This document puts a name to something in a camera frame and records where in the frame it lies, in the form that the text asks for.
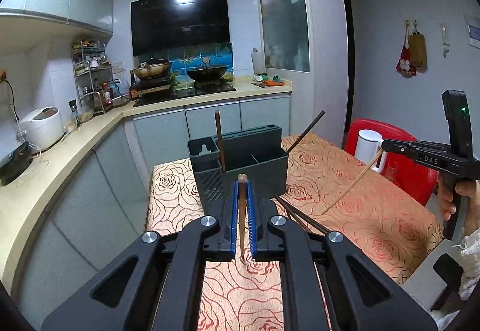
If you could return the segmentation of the dark green utensil holder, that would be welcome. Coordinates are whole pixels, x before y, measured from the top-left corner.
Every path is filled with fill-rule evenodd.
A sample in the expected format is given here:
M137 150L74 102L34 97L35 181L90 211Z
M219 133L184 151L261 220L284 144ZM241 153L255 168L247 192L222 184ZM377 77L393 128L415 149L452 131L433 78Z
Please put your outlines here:
M188 141L190 162L204 212L231 194L239 174L246 174L262 198L272 199L287 189L289 154L281 147L281 127L263 125Z

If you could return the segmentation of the hanging red cloth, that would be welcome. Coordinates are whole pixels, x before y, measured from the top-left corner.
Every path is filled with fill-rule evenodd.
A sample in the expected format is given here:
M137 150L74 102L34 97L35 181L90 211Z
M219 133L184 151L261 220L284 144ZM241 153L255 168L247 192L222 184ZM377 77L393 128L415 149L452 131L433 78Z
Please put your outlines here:
M414 77L416 76L416 67L411 63L411 54L408 47L408 34L409 28L408 23L406 23L403 37L403 47L395 69L404 77Z

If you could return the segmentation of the metal spice rack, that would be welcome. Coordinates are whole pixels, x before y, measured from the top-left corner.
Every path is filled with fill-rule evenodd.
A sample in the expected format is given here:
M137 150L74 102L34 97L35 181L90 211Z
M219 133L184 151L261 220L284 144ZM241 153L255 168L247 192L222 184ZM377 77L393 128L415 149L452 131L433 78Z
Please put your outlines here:
M106 45L98 40L78 40L71 44L73 75L80 106L94 115L106 114L112 107L112 62Z

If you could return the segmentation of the light bamboo chopstick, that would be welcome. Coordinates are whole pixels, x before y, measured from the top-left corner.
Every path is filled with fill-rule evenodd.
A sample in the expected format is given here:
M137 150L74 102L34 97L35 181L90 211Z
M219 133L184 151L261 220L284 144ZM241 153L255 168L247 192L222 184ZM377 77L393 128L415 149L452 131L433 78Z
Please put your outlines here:
M345 195L347 195L353 188L354 186L365 176L365 174L373 167L375 162L382 156L383 154L383 149L380 148L379 151L375 154L375 156L370 160L370 162L364 166L360 174L353 180L349 186L343 190L343 192L335 199L335 201L324 210L324 214L326 214L330 209L332 209Z

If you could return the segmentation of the red plastic chair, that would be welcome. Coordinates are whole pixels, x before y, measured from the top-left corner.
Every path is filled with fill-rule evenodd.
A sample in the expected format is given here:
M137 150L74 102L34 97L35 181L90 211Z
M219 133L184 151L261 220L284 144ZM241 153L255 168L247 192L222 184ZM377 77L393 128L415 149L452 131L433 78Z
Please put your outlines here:
M362 129L376 131L383 138L407 142L416 141L413 135L394 125L369 119L357 119L352 122L343 145L343 150L350 155L355 154L358 133ZM438 176L433 169L414 163L407 157L398 154L387 155L382 175L416 199L422 206L429 201Z

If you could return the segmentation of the white plastic bottle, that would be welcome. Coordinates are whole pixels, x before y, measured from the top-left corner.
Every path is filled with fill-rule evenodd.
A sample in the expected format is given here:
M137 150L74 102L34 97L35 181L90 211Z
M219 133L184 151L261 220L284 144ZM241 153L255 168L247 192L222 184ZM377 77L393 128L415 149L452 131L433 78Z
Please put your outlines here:
M257 48L252 49L251 61L256 75L265 75L267 73L264 63L264 55Z

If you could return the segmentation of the black gas stove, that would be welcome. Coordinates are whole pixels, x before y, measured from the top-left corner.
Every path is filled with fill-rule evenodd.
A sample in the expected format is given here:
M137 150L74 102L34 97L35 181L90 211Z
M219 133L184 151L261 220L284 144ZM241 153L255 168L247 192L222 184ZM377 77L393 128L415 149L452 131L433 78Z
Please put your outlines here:
M139 107L139 106L156 104L156 103L161 103L168 100L174 100L179 98L189 98L189 97L195 97L200 95L210 95L210 94L216 94L221 92L230 92L235 90L236 89L230 83L223 82L223 81L207 82L207 83L195 82L192 86L183 87L183 88L180 88L179 90L170 89L165 91L148 93L138 98L136 100L136 103L133 106Z

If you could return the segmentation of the white rice cooker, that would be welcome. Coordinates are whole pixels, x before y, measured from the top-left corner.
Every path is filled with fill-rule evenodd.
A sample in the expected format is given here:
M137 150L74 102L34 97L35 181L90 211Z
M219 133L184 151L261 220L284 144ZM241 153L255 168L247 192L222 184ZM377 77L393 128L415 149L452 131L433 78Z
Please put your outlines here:
M52 147L64 136L64 126L57 107L30 112L19 121L19 131L29 144L40 151Z

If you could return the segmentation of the rose pattern tablecloth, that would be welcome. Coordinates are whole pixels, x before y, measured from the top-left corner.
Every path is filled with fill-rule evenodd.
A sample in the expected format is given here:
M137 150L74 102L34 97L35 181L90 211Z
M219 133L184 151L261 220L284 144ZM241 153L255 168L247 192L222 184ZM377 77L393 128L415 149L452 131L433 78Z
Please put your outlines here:
M296 138L284 137L282 147L288 150ZM346 151L309 134L289 154L285 200L344 233L391 279L403 283L438 246L441 226L418 201L373 172L324 214L363 168ZM189 160L154 168L149 206L146 227L162 235L180 231L203 214ZM278 264L245 260L207 264L199 329L283 329Z

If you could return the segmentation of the lower kitchen cabinets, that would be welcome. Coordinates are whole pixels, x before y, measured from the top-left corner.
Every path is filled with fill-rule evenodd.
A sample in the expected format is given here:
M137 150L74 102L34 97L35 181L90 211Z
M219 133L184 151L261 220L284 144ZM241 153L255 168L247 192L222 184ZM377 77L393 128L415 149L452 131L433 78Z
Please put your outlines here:
M157 165L185 160L188 142L215 133L276 125L290 132L290 98L230 100L151 112L120 121L62 180L32 231L17 302L40 329L61 303L146 229L147 190Z

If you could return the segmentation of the reddish brown chopstick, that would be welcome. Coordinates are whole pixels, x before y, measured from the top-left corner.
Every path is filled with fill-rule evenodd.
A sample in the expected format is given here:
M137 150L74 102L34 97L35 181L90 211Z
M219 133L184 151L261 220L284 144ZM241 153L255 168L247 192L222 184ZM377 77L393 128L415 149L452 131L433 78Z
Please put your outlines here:
M224 143L223 143L222 129L221 129L221 113L219 110L215 111L215 122L216 122L216 136L217 136L217 145L219 149L220 165L221 165L221 170L224 173L225 172Z

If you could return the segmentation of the white electric kettle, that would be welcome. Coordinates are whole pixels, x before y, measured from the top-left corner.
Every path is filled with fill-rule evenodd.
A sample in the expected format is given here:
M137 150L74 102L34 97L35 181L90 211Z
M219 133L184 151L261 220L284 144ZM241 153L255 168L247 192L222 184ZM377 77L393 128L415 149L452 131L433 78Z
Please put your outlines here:
M368 164L378 151L382 148L383 136L371 129L361 129L358 133L357 144L355 148L355 157ZM383 172L387 153L385 151L374 160L371 169L375 173L381 174Z

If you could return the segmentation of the black wok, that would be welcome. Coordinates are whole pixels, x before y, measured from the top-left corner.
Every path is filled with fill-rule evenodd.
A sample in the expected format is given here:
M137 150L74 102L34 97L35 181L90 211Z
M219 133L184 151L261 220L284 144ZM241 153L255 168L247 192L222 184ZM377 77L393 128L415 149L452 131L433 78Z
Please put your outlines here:
M201 68L187 70L186 74L195 82L207 83L219 81L222 79L222 76L224 76L227 70L228 67L224 65L212 67L203 66Z

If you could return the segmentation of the black countertop appliance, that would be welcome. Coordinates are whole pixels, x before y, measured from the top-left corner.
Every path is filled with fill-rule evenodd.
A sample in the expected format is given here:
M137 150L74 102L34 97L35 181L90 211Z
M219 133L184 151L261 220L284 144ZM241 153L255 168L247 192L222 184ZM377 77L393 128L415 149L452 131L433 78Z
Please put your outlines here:
M32 149L28 142L22 143L5 156L0 163L1 185L8 185L16 180L32 162Z

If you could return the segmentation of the dark brown chopstick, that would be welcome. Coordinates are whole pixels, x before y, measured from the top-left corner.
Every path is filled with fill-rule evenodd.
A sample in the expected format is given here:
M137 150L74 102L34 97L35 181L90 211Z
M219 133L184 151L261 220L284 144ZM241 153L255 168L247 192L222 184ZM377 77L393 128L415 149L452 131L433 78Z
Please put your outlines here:
M314 120L307 126L307 128L299 135L294 143L289 147L286 151L289 154L293 149L308 135L308 133L314 128L314 126L322 119L322 117L326 114L325 110L321 110L320 113L314 118Z
M240 243L240 261L246 264L245 260L245 232L246 232L246 210L247 210L247 174L238 175L238 234Z

